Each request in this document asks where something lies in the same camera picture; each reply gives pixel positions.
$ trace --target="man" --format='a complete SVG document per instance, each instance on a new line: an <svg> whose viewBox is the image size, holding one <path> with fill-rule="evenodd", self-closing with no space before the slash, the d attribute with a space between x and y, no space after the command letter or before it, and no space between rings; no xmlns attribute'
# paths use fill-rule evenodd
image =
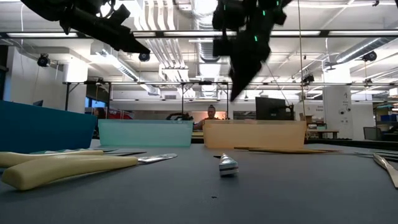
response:
<svg viewBox="0 0 398 224"><path fill-rule="evenodd" d="M207 108L207 115L208 115L207 118L201 120L199 123L197 123L193 126L194 130L203 130L203 125L205 124L205 120L207 120L207 119L218 119L218 118L215 118L216 108L213 105L210 105L209 108Z"/></svg>

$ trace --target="translucent teal bin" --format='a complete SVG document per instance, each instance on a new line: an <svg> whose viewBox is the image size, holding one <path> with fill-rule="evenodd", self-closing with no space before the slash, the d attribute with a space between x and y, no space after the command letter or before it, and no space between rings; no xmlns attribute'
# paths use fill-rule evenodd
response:
<svg viewBox="0 0 398 224"><path fill-rule="evenodd" d="M102 146L189 147L192 121L100 119Z"/></svg>

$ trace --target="white column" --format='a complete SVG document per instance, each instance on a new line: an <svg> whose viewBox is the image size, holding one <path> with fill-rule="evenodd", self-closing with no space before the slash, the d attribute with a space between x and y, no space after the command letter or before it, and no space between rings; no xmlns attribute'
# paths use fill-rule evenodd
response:
<svg viewBox="0 0 398 224"><path fill-rule="evenodd" d="M63 67L63 81L65 82L85 82L87 81L88 65L79 60L72 60ZM85 112L86 85L78 85L69 94L68 111L76 113Z"/></svg>
<svg viewBox="0 0 398 224"><path fill-rule="evenodd" d="M351 83L349 68L336 66L324 72L326 83ZM325 122L328 129L338 130L339 138L353 138L353 115L351 111L350 86L326 86L323 88Z"/></svg>

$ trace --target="chair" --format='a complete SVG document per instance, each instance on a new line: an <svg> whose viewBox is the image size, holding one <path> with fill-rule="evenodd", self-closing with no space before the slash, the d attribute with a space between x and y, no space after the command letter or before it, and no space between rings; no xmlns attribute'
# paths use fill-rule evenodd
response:
<svg viewBox="0 0 398 224"><path fill-rule="evenodd" d="M365 136L365 140L382 141L383 134L380 128L364 127L363 134Z"/></svg>

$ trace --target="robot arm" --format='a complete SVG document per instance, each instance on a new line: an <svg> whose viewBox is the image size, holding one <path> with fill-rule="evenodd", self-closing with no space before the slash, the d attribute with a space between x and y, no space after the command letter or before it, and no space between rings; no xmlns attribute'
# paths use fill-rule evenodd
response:
<svg viewBox="0 0 398 224"><path fill-rule="evenodd" d="M60 21L66 34L70 29L98 39L115 50L127 53L150 54L139 43L130 28L121 25L130 12L124 5L114 10L116 0L21 0L29 9L48 21ZM106 17L97 17L102 5L110 2L111 12Z"/></svg>

